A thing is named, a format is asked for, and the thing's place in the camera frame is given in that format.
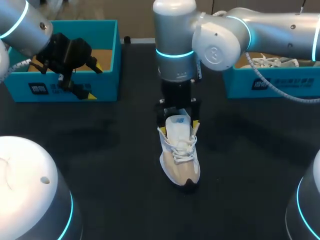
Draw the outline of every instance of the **white sneaker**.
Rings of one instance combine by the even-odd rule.
[[[190,116],[185,109],[179,111],[180,115],[173,115],[165,121],[165,132],[159,127],[162,146],[160,156],[161,167],[166,176],[175,185],[193,188],[200,178],[200,165],[197,156],[197,131],[190,125]]]
[[[271,57],[266,58],[265,55],[261,53],[262,57],[252,58],[252,62],[257,68],[298,68],[299,62],[297,59],[287,58],[287,57]],[[245,65],[241,67],[242,69],[251,68],[250,65]]]

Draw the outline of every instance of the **yellow tab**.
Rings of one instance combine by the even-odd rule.
[[[99,70],[101,70],[101,72],[103,72],[103,70],[102,70],[102,67],[101,67],[101,65],[100,65],[100,63],[99,62],[96,62],[96,65],[95,65]]]
[[[93,96],[91,93],[89,93],[88,99],[90,99],[90,100],[97,100],[97,98],[96,98],[95,96]]]
[[[194,120],[192,127],[195,128],[198,125],[198,123],[199,123],[199,120]]]
[[[165,127],[165,126],[160,127],[160,130],[161,130],[161,132],[163,132],[164,135],[167,134],[167,130],[166,130],[166,127]]]

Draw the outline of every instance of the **black table surface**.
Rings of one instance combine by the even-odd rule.
[[[200,186],[174,188],[161,169],[155,46],[123,46],[118,102],[15,103],[0,86],[0,135],[43,146],[84,219],[83,240],[284,240],[287,203],[320,149],[320,106],[227,99],[203,69],[196,145]]]

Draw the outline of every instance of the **shoelace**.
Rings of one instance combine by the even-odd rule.
[[[160,130],[159,127],[157,130],[163,136],[165,142],[170,146],[172,150],[173,159],[176,164],[193,161],[195,159],[194,154],[195,154],[195,145],[198,141],[197,136],[195,136],[194,134],[191,135],[190,140],[179,139],[176,145],[172,145],[169,139],[166,137],[166,135],[164,135],[164,133]],[[178,147],[177,145],[179,143],[186,143],[187,146]]]
[[[262,57],[260,58],[253,58],[252,61],[255,64],[260,65],[262,68],[272,68],[272,67],[281,67],[281,61],[277,57],[272,57],[272,58],[266,58],[265,55],[261,54]]]
[[[286,67],[289,62],[292,62],[296,67],[299,67],[299,62],[297,59],[291,59],[287,57],[271,57],[266,58],[265,55],[261,53],[262,57],[253,58],[252,61],[256,65],[260,65],[260,67],[265,68],[279,68],[279,67]]]

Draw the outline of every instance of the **box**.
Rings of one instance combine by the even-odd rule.
[[[250,53],[251,58],[261,58],[260,53]],[[281,97],[255,74],[248,65],[245,55],[236,65],[223,72],[227,97],[235,98],[273,98]],[[272,67],[258,68],[261,74],[275,87],[295,97],[320,96],[320,67]]]
[[[103,73],[83,66],[72,75],[72,80],[91,92],[99,102],[114,102],[118,99],[121,71],[121,42],[116,20],[52,21],[54,33],[63,33],[69,39],[83,38],[92,47],[92,56],[98,59]],[[9,50],[10,64],[27,58],[14,49]],[[5,81],[15,102],[86,102],[70,92],[58,88],[58,74],[48,71],[41,74],[28,66],[12,73]],[[31,85],[45,89],[44,94],[33,94]]]

